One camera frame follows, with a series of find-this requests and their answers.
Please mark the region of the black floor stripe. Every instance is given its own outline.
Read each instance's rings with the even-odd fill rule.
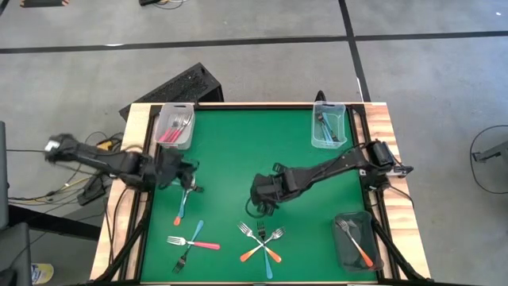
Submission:
[[[396,41],[396,40],[460,39],[460,38],[507,37],[507,36],[508,36],[508,31],[490,31],[490,32],[366,35],[366,36],[355,36],[355,40],[356,41]]]
[[[7,4],[9,4],[9,0],[3,0],[0,4],[0,16],[2,16],[3,11],[6,9]]]
[[[63,47],[35,47],[35,48],[0,48],[0,54],[36,53],[36,52],[93,52],[118,51],[148,48],[195,48],[220,47],[250,44],[301,44],[301,43],[329,43],[346,41],[346,36],[308,36],[308,37],[265,37],[251,39],[210,40],[210,41],[181,41],[145,44],[122,45],[84,45]]]
[[[352,64],[355,68],[356,78],[360,83],[360,92],[362,94],[362,99],[365,102],[370,102],[371,96],[368,93],[367,80],[365,79],[364,68],[362,67],[362,61],[360,59],[360,54],[358,53],[358,47],[356,46],[355,34],[352,31],[351,18],[349,17],[346,1],[339,0],[339,5],[341,6],[342,20],[344,21],[346,37],[348,38],[349,49],[351,50]]]

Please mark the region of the fork with orange handle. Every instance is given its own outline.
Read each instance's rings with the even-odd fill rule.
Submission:
[[[280,238],[281,236],[283,236],[283,234],[285,233],[285,230],[283,227],[281,228],[278,228],[276,230],[274,230],[274,232],[271,233],[271,236],[269,239],[267,239],[264,243],[263,242],[260,242],[255,236],[254,234],[252,233],[252,230],[248,228],[248,226],[246,226],[244,223],[241,223],[238,225],[238,228],[240,228],[241,232],[243,232],[245,235],[247,235],[248,237],[251,237],[251,238],[254,238],[256,239],[256,241],[259,243],[259,245],[254,248],[254,249],[251,249],[250,251],[242,254],[242,256],[240,256],[240,261],[242,262],[245,262],[248,260],[249,257],[251,257],[258,249],[260,249],[261,247],[264,247],[268,254],[270,254],[271,258],[273,258],[273,260],[275,260],[275,262],[278,262],[280,263],[280,261],[282,261],[282,258],[275,252],[273,252],[273,250],[269,249],[266,244],[270,241],[270,240],[274,240],[274,239],[278,239]]]

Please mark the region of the clear plastic bin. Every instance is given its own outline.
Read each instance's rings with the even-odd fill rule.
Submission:
[[[188,118],[190,118],[190,121],[182,129]],[[191,147],[194,124],[194,105],[192,103],[166,103],[159,113],[155,139],[164,148],[189,149]],[[181,134],[175,141],[171,141],[171,136],[175,132],[181,132]]]
[[[339,264],[350,272],[372,272],[383,268],[383,260],[375,247],[374,232],[371,226],[371,214],[366,211],[338,214],[332,222],[333,238],[337,250]],[[360,252],[342,230],[339,221],[344,220],[349,225],[349,233],[361,249],[372,260],[369,267],[361,257]]]
[[[344,134],[346,106],[339,102],[316,101],[312,111],[312,146],[337,149],[348,138]]]

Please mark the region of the gray floor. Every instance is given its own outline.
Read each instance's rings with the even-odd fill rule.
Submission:
[[[347,4],[357,35],[508,30],[504,1]],[[45,9],[21,9],[11,1],[0,17],[0,48],[344,35],[342,23],[336,0],[189,0],[175,11],[126,0],[74,0]],[[416,168],[408,181],[433,278],[505,284],[508,195],[490,195],[474,184],[468,149],[481,129],[508,123],[508,38],[357,45],[371,99],[388,102],[402,158]],[[122,131],[121,107],[197,62],[222,83],[227,101],[308,101],[319,89],[330,100],[360,100],[346,42],[0,55],[0,118],[7,122],[8,146],[41,149],[55,133],[84,140],[95,130]],[[477,146],[507,139],[506,129],[497,129]],[[15,196],[43,195],[71,174],[49,168],[39,154],[9,153],[8,160]],[[483,184],[504,191],[506,166],[499,160],[475,167]],[[83,218],[101,211],[98,202],[52,213]],[[101,218],[90,221],[100,224]],[[56,245],[67,254],[52,251]],[[87,278],[94,248],[48,234],[34,244],[33,260],[55,265],[51,285],[68,284]]]

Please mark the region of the green tabletop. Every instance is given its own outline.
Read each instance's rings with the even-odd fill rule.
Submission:
[[[312,110],[202,110],[196,112],[192,146],[185,152],[198,160],[196,172],[203,193],[190,193],[185,217],[173,226],[182,189],[157,189],[144,255],[141,281],[148,282],[280,282],[280,281],[373,281],[373,272],[346,272],[337,261],[332,219],[337,213],[362,211],[364,204],[358,172],[315,184],[300,198],[280,204],[273,216],[249,217],[244,210],[256,173],[273,173],[275,162],[306,167],[336,157],[352,146],[351,129],[345,119],[348,141],[339,149],[316,149],[310,144]],[[172,272],[186,246],[166,243],[168,235],[190,240],[199,220],[204,227],[196,241],[216,242],[220,250],[193,247],[185,268]],[[256,230],[262,220],[268,235],[284,226],[286,233],[268,243],[282,257],[270,257],[273,279],[266,276],[264,253],[246,262],[240,255],[258,244],[242,234],[242,221]]]

